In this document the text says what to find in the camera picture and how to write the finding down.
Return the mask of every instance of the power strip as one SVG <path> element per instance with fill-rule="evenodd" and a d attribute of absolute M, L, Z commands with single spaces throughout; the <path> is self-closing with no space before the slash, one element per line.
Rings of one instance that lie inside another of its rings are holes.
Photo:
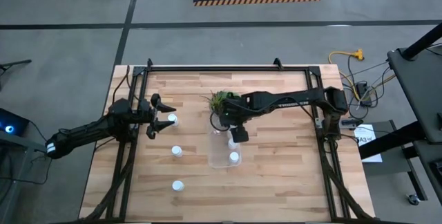
<path fill-rule="evenodd" d="M 372 98 L 370 97 L 369 93 L 366 93 L 368 91 L 367 83 L 365 82 L 359 82 L 356 84 L 356 92 L 358 93 L 359 98 L 361 99 L 362 96 L 366 100 L 361 100 L 359 103 L 361 106 L 372 106 Z"/>

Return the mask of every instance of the caster wheel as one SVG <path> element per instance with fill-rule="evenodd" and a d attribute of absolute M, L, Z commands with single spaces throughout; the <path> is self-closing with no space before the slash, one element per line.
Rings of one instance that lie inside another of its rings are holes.
<path fill-rule="evenodd" d="M 419 205 L 419 203 L 421 202 L 421 200 L 419 200 L 419 197 L 417 197 L 416 194 L 411 194 L 411 195 L 408 196 L 408 202 L 409 202 L 411 205 L 417 206 L 417 205 Z"/>

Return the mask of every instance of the yellow and black striped tape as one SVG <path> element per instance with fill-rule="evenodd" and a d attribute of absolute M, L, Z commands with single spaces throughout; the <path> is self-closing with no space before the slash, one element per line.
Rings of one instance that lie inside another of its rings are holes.
<path fill-rule="evenodd" d="M 320 0 L 209 0 L 194 2 L 193 6 L 230 6 L 238 4 L 254 4 L 254 3 L 295 3 L 295 2 L 312 2 Z"/>

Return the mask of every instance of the clear plastic container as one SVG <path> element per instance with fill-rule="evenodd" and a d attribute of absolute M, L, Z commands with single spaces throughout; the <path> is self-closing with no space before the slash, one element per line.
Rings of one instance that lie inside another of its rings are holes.
<path fill-rule="evenodd" d="M 209 133 L 209 166 L 212 168 L 227 168 L 235 167 L 241 164 L 241 149 L 240 144 L 229 147 L 229 131 L 217 131 L 212 129 Z M 239 155 L 237 163 L 230 162 L 230 153 L 236 152 Z"/>

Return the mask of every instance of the yellow extension cord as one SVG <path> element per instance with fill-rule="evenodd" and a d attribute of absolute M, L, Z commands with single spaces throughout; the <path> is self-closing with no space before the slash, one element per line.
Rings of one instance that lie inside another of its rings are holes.
<path fill-rule="evenodd" d="M 333 52 L 331 52 L 331 53 L 329 54 L 329 63 L 330 63 L 330 64 L 333 64 L 333 62 L 332 62 L 332 55 L 335 55 L 335 54 L 349 55 L 349 56 L 351 56 L 351 57 L 355 57 L 355 58 L 356 58 L 357 60 L 359 60 L 359 61 L 363 61 L 363 60 L 364 60 L 364 56 L 363 56 L 362 49 L 358 49 L 358 51 L 355 52 L 355 53 L 348 53 L 348 52 L 343 52 L 343 51 L 333 51 Z M 348 83 L 350 84 L 350 87 L 351 87 L 352 90 L 353 90 L 354 97 L 355 97 L 359 102 L 362 101 L 362 100 L 359 98 L 359 95 L 358 95 L 358 92 L 356 91 L 356 87 L 355 87 L 355 85 L 354 85 L 353 82 L 348 78 L 349 76 L 347 76 L 346 74 L 344 74 L 342 71 L 339 71 L 339 73 L 340 73 L 340 74 L 341 74 L 341 75 L 342 75 L 342 76 L 348 81 Z M 383 82 L 381 82 L 381 83 L 377 84 L 376 86 L 374 86 L 374 87 L 373 87 L 373 90 L 367 95 L 366 98 L 364 98 L 364 100 L 368 100 L 369 97 L 370 97 L 370 95 L 371 95 L 374 91 L 376 91 L 376 89 L 377 89 L 378 87 L 382 86 L 382 84 L 385 84 L 385 83 L 389 82 L 390 80 L 394 79 L 395 77 L 396 77 L 396 75 L 390 75 L 389 77 L 387 77 L 387 79 L 383 80 Z"/>

